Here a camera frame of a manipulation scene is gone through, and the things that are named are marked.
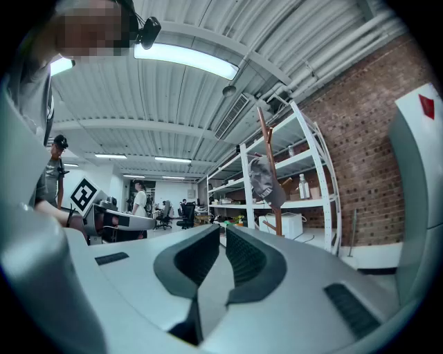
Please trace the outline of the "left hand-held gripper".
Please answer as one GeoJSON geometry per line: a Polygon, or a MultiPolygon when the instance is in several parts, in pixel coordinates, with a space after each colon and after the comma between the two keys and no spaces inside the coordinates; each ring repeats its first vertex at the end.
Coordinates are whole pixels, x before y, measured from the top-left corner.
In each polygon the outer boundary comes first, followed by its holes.
{"type": "Polygon", "coordinates": [[[153,218],[117,212],[116,199],[108,196],[96,184],[84,177],[75,187],[71,196],[71,206],[82,216],[88,242],[102,242],[102,229],[96,221],[103,221],[103,227],[125,231],[153,230],[153,218]]]}

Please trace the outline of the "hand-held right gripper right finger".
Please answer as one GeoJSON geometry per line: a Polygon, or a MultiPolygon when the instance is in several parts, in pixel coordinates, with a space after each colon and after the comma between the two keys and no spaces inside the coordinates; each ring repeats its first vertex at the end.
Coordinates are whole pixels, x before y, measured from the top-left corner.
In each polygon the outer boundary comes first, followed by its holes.
{"type": "Polygon", "coordinates": [[[245,227],[226,229],[234,287],[227,306],[364,307],[363,275],[330,253],[245,227]]]}

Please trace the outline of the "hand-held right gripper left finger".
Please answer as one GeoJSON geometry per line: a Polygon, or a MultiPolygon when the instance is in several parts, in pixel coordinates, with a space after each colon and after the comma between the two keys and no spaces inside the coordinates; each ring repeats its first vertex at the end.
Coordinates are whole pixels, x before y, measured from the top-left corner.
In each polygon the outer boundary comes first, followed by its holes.
{"type": "Polygon", "coordinates": [[[219,256],[219,228],[90,248],[88,298],[110,346],[198,346],[198,290],[219,256]]]}

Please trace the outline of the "grey cloth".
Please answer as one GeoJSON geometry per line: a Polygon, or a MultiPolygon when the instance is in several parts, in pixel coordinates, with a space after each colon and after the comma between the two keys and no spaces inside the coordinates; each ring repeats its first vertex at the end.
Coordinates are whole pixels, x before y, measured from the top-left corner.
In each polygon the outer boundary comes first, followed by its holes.
{"type": "Polygon", "coordinates": [[[273,175],[268,158],[254,157],[248,165],[248,174],[253,191],[270,206],[281,208],[286,201],[286,194],[273,175]]]}

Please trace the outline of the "wooden coat stand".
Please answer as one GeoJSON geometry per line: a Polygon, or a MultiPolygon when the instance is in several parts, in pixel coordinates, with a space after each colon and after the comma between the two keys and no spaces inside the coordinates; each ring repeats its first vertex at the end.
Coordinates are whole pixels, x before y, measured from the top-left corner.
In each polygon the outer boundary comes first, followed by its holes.
{"type": "MultiPolygon", "coordinates": [[[[277,179],[276,168],[275,168],[275,161],[274,161],[273,152],[272,152],[272,146],[271,146],[271,138],[272,138],[273,128],[272,127],[270,127],[270,128],[266,127],[266,122],[265,122],[265,119],[264,119],[261,107],[257,108],[257,112],[258,112],[258,116],[259,116],[259,119],[260,119],[260,125],[261,125],[261,128],[262,128],[262,135],[263,135],[263,138],[264,138],[264,141],[265,141],[266,156],[267,156],[269,164],[270,164],[270,170],[271,170],[271,173],[272,173],[273,177],[275,179],[277,179]]],[[[292,178],[286,179],[283,182],[283,184],[281,184],[277,180],[277,185],[280,187],[280,189],[282,191],[287,192],[289,190],[289,184],[291,182],[292,182],[292,178]]],[[[283,234],[282,234],[282,211],[281,211],[281,207],[272,206],[271,203],[269,203],[269,205],[271,206],[271,209],[273,210],[273,213],[275,215],[275,226],[272,226],[267,221],[265,221],[264,224],[269,226],[272,230],[274,230],[277,236],[283,236],[283,234]]]]}

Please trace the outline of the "person's left forearm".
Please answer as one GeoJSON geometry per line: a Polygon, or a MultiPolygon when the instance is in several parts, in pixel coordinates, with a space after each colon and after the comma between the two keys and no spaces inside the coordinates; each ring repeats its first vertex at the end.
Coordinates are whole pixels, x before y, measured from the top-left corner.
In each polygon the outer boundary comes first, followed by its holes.
{"type": "Polygon", "coordinates": [[[81,232],[85,241],[87,241],[87,233],[84,229],[83,218],[79,214],[62,211],[52,206],[46,200],[36,201],[35,210],[54,217],[62,227],[71,228],[81,232]]]}

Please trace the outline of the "black office chair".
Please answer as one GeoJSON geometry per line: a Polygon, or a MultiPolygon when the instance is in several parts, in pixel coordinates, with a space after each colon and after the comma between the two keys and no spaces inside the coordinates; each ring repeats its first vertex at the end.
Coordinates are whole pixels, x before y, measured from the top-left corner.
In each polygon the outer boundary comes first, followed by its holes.
{"type": "Polygon", "coordinates": [[[164,230],[170,225],[170,201],[163,201],[163,209],[160,214],[156,217],[155,230],[163,228],[164,230]]]}
{"type": "Polygon", "coordinates": [[[181,220],[177,222],[177,226],[180,226],[184,230],[194,227],[195,206],[195,202],[181,204],[182,215],[181,220]]]}

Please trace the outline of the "white microwave oven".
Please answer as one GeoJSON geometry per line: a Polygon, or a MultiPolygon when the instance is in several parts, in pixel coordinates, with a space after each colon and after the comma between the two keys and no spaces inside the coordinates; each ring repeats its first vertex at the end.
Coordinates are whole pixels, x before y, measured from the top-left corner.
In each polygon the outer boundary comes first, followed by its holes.
{"type": "MultiPolygon", "coordinates": [[[[267,225],[276,227],[276,220],[273,214],[259,217],[260,230],[276,235],[276,231],[267,225]]],[[[307,219],[302,214],[284,213],[282,215],[282,235],[287,239],[295,239],[303,233],[303,223],[307,219]]]]}

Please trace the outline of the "white metal shelving unit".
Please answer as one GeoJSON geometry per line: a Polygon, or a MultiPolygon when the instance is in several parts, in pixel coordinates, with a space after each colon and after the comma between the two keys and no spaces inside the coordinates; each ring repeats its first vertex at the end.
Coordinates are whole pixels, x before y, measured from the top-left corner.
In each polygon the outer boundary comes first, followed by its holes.
{"type": "MultiPolygon", "coordinates": [[[[288,106],[292,110],[291,115],[272,127],[271,146],[277,179],[283,178],[286,180],[306,171],[315,170],[322,198],[287,201],[281,208],[322,207],[324,249],[337,255],[341,246],[342,219],[338,183],[332,159],[318,124],[302,113],[294,101],[291,101],[288,106]],[[295,152],[293,157],[289,156],[287,149],[289,145],[293,146],[295,152]]],[[[250,146],[243,143],[239,148],[244,175],[244,191],[246,192],[248,227],[252,228],[253,211],[271,207],[268,203],[257,204],[253,202],[253,188],[248,174],[249,160],[257,155],[266,156],[263,135],[250,146]]]]}
{"type": "Polygon", "coordinates": [[[246,192],[239,147],[233,156],[207,175],[206,192],[211,223],[247,226],[246,192]]]}

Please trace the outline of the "white ceiling air vent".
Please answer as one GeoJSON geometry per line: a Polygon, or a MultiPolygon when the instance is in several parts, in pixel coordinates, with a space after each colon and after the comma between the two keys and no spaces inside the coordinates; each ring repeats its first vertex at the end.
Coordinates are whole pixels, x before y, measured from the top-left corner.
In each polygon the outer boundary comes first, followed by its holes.
{"type": "Polygon", "coordinates": [[[247,95],[241,93],[240,96],[233,103],[232,107],[229,108],[227,114],[224,116],[223,120],[215,130],[216,139],[222,139],[224,134],[228,131],[229,127],[232,125],[232,123],[249,102],[250,98],[247,95]]]}

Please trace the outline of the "person's shirt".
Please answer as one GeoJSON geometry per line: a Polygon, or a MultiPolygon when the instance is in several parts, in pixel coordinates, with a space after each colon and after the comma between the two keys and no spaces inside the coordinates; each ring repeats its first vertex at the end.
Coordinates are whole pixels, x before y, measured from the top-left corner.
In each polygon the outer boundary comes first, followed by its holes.
{"type": "Polygon", "coordinates": [[[53,125],[54,102],[49,64],[41,64],[34,54],[44,23],[29,30],[6,71],[8,95],[19,119],[42,146],[46,146],[53,125]]]}

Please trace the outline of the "grey refrigerator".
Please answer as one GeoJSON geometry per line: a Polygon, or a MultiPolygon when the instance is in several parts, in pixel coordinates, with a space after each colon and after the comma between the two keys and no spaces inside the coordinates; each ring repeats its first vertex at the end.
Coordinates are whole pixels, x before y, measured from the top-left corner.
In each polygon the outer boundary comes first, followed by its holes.
{"type": "Polygon", "coordinates": [[[395,102],[389,138],[404,193],[404,240],[397,267],[401,305],[423,299],[443,264],[443,99],[425,84],[395,102]],[[435,119],[419,94],[434,100],[435,119]]]}

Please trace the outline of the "red sticker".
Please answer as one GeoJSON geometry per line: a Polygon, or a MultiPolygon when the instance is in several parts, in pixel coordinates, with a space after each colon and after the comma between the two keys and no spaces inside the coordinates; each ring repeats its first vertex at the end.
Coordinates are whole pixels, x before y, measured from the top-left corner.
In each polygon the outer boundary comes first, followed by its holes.
{"type": "Polygon", "coordinates": [[[419,94],[419,101],[422,106],[423,113],[426,117],[435,119],[435,103],[434,100],[419,94]]]}

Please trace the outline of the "white ceiling pipes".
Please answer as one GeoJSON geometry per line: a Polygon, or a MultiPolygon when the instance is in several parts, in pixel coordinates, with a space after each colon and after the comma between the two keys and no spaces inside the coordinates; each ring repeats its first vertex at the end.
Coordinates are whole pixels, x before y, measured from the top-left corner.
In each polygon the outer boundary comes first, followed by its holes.
{"type": "Polygon", "coordinates": [[[317,86],[326,84],[349,65],[407,31],[405,23],[393,11],[384,11],[340,40],[326,53],[317,56],[314,61],[307,60],[307,67],[290,84],[281,84],[262,97],[270,102],[281,99],[283,93],[291,99],[307,95],[310,90],[315,91],[317,86]]]}

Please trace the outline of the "grey long-handled tool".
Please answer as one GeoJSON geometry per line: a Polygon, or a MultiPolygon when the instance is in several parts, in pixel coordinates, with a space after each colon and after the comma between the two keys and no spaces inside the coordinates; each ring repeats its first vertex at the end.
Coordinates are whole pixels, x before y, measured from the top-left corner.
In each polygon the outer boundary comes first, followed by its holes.
{"type": "Polygon", "coordinates": [[[354,209],[353,215],[352,215],[352,235],[350,238],[350,246],[349,246],[349,250],[348,250],[348,257],[352,257],[352,250],[354,247],[354,241],[355,241],[355,236],[356,236],[356,224],[357,224],[357,209],[354,209]]]}

